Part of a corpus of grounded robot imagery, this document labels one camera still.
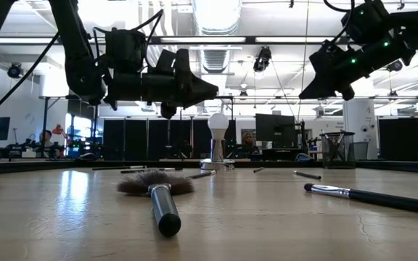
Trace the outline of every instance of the wooden table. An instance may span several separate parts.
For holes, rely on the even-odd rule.
[[[418,198],[418,173],[238,169],[175,196],[164,239],[148,198],[115,191],[119,170],[0,175],[0,260],[418,260],[418,214],[304,192],[323,183]],[[185,170],[184,175],[198,170]]]

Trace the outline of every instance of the brush bristles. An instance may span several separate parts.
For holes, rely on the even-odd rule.
[[[117,185],[117,191],[133,196],[145,195],[153,184],[170,184],[172,195],[182,195],[194,191],[193,182],[185,177],[177,177],[159,170],[148,170],[133,177],[124,177]]]

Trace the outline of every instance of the light bulb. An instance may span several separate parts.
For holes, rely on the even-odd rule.
[[[208,120],[212,139],[223,140],[225,131],[229,127],[229,119],[223,113],[214,113]]]

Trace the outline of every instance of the lamp base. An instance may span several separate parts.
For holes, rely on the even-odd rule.
[[[200,161],[201,170],[233,170],[235,163],[232,159],[225,159],[223,161],[213,161],[211,159],[202,159]]]

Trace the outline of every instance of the fluffy makeup brush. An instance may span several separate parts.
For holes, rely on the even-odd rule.
[[[133,177],[124,177],[117,185],[117,191],[131,196],[151,196],[159,232],[171,237],[176,235],[181,227],[172,195],[190,193],[194,188],[188,178],[169,175],[159,170],[148,170]]]

